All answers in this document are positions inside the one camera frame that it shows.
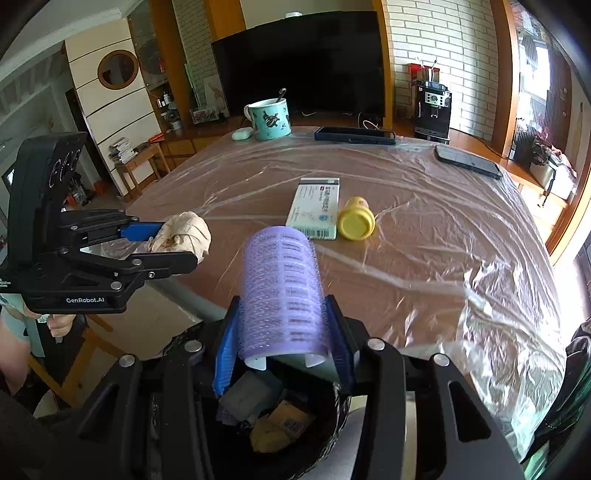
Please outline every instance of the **mug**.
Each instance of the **mug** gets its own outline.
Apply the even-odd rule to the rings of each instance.
[[[244,116],[252,123],[257,140],[273,140],[291,133],[287,101],[262,100],[244,107]]]

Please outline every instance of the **spoon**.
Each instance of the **spoon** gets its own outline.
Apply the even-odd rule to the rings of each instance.
[[[281,99],[284,97],[286,91],[286,88],[282,88],[281,90],[279,90],[279,97],[277,97],[277,101],[275,103],[281,102]]]

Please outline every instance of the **television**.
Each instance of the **television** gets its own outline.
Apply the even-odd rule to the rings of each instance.
[[[373,11],[290,17],[212,43],[231,115],[287,88],[290,113],[384,116],[384,65]]]

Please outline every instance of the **barcode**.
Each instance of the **barcode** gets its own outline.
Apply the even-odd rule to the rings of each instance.
[[[327,228],[298,228],[308,238],[326,238],[330,235]]]
[[[293,435],[297,435],[299,431],[304,427],[299,421],[294,419],[285,419],[281,426]]]

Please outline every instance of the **screw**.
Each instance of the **screw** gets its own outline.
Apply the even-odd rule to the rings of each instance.
[[[131,367],[135,363],[135,357],[133,355],[127,354],[119,358],[119,365],[123,368]]]
[[[203,344],[199,340],[189,340],[185,343],[185,350],[187,352],[196,353],[203,348]]]
[[[370,347],[372,350],[380,351],[384,350],[386,344],[381,338],[370,338],[368,340],[368,347]]]
[[[433,361],[440,367],[446,367],[449,365],[449,357],[447,355],[443,355],[443,353],[436,353],[433,355]]]

